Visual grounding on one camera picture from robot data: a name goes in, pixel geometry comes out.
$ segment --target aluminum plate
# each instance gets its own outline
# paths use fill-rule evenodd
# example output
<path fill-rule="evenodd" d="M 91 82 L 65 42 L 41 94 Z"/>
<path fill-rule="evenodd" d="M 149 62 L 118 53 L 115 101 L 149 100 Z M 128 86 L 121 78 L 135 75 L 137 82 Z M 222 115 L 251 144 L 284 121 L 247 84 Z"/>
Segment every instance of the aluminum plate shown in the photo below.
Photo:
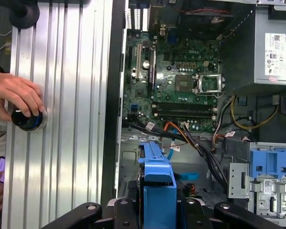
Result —
<path fill-rule="evenodd" d="M 9 124 L 3 229 L 39 229 L 100 202 L 112 0 L 39 3 L 34 28 L 13 28 L 11 73 L 44 91 L 48 123 Z"/>

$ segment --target white sticker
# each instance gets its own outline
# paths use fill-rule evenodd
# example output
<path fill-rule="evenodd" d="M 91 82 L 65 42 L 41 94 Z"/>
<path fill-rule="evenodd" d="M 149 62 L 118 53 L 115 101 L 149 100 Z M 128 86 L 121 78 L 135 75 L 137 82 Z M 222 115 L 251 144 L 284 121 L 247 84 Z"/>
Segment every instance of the white sticker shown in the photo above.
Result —
<path fill-rule="evenodd" d="M 272 193 L 271 180 L 264 180 L 264 194 Z"/>
<path fill-rule="evenodd" d="M 180 146 L 171 145 L 171 149 L 180 152 Z"/>
<path fill-rule="evenodd" d="M 234 134 L 235 134 L 235 131 L 231 131 L 231 132 L 226 133 L 225 137 L 233 137 Z"/>
<path fill-rule="evenodd" d="M 265 33 L 265 75 L 277 83 L 273 76 L 286 75 L 286 35 Z"/>
<path fill-rule="evenodd" d="M 149 123 L 147 124 L 147 126 L 145 127 L 145 129 L 151 131 L 154 126 L 155 126 L 155 124 L 153 124 L 152 122 L 149 122 Z"/>

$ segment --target black clamp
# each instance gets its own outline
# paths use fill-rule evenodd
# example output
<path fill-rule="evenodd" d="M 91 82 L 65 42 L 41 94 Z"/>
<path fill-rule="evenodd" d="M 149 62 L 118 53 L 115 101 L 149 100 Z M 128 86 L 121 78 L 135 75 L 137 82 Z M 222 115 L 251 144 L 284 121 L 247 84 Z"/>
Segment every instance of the black clamp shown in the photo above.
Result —
<path fill-rule="evenodd" d="M 0 0 L 0 6 L 10 10 L 10 23 L 20 30 L 34 26 L 39 19 L 39 7 L 33 0 Z"/>

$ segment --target circuit board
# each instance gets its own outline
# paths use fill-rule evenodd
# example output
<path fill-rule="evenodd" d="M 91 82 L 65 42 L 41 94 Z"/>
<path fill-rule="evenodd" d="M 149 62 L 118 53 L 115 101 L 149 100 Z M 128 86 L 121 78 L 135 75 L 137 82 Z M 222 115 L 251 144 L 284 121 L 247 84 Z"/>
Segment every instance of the circuit board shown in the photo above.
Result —
<path fill-rule="evenodd" d="M 152 62 L 154 78 L 150 77 Z M 123 117 L 135 112 L 143 123 L 161 127 L 165 121 L 174 121 L 179 125 L 187 123 L 191 131 L 213 132 L 217 99 L 195 94 L 193 85 L 196 74 L 218 72 L 218 41 L 184 40 L 171 44 L 162 38 L 155 41 L 147 33 L 128 34 Z M 216 78 L 202 78 L 203 90 L 216 87 Z"/>

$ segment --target pcie slot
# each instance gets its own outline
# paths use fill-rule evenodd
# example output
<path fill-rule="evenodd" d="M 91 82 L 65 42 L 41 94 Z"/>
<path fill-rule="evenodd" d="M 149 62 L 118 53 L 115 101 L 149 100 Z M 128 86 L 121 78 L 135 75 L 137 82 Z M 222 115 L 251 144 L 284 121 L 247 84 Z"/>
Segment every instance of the pcie slot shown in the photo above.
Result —
<path fill-rule="evenodd" d="M 140 78 L 140 71 L 141 71 L 141 56 L 142 56 L 142 45 L 137 45 L 137 79 Z"/>
<path fill-rule="evenodd" d="M 155 82 L 155 68 L 156 68 L 156 50 L 155 49 L 151 50 L 149 63 L 150 63 L 150 67 L 149 67 L 147 91 L 148 93 L 151 93 L 153 91 L 154 82 Z"/>

